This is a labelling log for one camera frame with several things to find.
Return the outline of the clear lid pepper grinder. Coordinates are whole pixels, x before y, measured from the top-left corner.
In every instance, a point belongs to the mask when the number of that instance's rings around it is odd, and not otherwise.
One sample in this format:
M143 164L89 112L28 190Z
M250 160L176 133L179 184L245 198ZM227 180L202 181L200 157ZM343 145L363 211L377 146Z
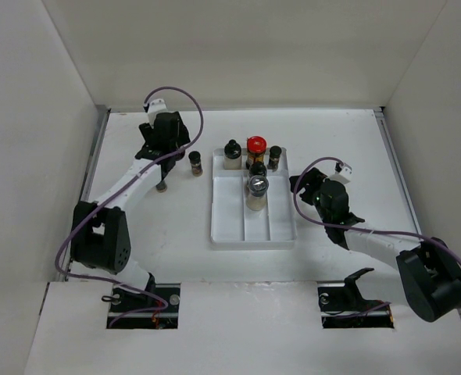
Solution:
M248 181L248 195L246 205L252 211L260 211L266 205L266 194L269 188L269 181L265 176L255 175Z

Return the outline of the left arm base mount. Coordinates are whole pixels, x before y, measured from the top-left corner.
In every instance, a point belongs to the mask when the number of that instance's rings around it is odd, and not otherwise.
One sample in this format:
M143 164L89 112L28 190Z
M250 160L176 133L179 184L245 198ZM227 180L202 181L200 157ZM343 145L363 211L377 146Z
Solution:
M108 304L106 328L113 330L175 330L178 328L181 284L151 285L151 292L167 302L114 287L101 300Z

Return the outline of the black knob cap bottle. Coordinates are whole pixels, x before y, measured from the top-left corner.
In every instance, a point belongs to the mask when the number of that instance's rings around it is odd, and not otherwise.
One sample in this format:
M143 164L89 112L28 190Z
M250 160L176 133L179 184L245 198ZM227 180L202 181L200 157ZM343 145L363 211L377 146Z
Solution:
M248 178L251 179L254 176L267 176L267 167L263 162L254 162L248 169Z

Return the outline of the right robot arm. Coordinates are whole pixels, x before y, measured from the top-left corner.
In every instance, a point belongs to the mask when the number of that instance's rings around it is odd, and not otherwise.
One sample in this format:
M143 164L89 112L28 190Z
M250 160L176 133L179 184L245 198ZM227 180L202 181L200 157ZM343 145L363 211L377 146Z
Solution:
M316 209L319 217L310 222L335 245L397 270L407 305L422 320L461 309L461 258L439 238L369 226L349 208L345 186L351 177L352 168L341 162L330 176L310 166L289 179L293 202Z

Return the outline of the red lid sauce jar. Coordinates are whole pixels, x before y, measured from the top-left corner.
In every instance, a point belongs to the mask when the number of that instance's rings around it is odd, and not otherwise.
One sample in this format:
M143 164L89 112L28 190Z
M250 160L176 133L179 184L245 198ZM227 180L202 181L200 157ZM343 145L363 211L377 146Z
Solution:
M247 139L247 158L245 165L249 169L256 162L263 162L266 153L266 140L260 136L252 136Z

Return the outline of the white powder black cap bottle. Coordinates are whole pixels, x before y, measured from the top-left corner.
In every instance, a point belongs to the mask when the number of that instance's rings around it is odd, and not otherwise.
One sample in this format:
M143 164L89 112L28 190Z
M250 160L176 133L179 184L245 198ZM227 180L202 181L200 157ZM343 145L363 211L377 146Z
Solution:
M223 167L225 170L239 170L241 168L241 146L230 139L224 149Z

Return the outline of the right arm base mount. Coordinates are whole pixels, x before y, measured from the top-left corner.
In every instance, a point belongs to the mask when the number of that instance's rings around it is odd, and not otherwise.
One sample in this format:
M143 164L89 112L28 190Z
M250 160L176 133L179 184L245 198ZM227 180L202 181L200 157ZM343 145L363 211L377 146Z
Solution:
M389 302L365 299L357 281L374 268L365 267L343 280L317 283L323 329L394 328Z

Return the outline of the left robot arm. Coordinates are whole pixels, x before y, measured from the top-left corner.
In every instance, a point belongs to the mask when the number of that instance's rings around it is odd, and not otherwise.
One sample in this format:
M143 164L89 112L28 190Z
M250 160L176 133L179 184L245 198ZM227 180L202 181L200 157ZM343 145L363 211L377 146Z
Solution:
M73 211L70 257L91 270L91 277L112 278L128 290L129 302L138 311L155 304L153 275L134 260L128 216L146 194L164 189L165 178L184 157L182 147L191 142L179 112L158 112L139 126L145 143L127 172L93 202L80 201Z

